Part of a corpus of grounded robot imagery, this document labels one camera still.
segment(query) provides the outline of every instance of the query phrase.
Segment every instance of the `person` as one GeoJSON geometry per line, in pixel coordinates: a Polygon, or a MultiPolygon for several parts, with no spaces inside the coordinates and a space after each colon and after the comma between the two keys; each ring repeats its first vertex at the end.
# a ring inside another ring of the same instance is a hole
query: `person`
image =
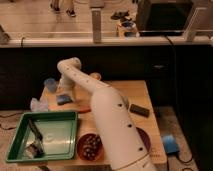
{"type": "MultiPolygon", "coordinates": [[[[71,16],[71,17],[75,17],[75,11],[74,11],[74,0],[68,0],[68,9],[66,10],[67,15],[71,16]]],[[[52,0],[50,7],[56,11],[59,12],[60,8],[59,8],[59,0],[52,0]]]]}

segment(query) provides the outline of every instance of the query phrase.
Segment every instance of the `small block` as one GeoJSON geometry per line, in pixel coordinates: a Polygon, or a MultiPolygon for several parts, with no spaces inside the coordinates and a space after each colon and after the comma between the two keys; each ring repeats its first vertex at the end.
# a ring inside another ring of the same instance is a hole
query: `small block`
{"type": "Polygon", "coordinates": [[[148,117],[149,116],[149,109],[135,105],[135,104],[131,104],[130,106],[130,112],[148,117]]]}

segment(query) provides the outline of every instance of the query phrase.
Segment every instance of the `bowl of nuts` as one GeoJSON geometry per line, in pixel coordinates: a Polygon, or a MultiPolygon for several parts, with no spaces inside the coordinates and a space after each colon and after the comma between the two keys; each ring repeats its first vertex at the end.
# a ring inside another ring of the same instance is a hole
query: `bowl of nuts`
{"type": "Polygon", "coordinates": [[[101,138],[97,134],[83,135],[77,143],[77,153],[82,160],[97,161],[103,155],[101,138]]]}

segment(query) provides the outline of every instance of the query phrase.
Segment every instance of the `plastic tray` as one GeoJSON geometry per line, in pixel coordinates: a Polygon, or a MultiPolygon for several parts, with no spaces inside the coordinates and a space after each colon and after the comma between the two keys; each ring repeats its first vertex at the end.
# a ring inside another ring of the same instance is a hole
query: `plastic tray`
{"type": "Polygon", "coordinates": [[[6,162],[38,162],[48,160],[72,159],[75,155],[77,113],[73,111],[24,113],[13,137],[6,162]],[[25,148],[35,137],[28,125],[31,118],[43,135],[45,154],[30,159],[25,148]]]}

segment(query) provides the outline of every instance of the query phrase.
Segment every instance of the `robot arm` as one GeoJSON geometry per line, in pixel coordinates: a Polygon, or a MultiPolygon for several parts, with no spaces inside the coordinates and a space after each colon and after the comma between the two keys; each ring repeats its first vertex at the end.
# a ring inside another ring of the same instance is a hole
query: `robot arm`
{"type": "Polygon", "coordinates": [[[156,171],[129,116],[124,97],[112,86],[84,74],[80,68],[78,58],[60,61],[58,70],[62,77],[59,86],[73,87],[77,83],[92,93],[91,110],[111,168],[156,171]]]}

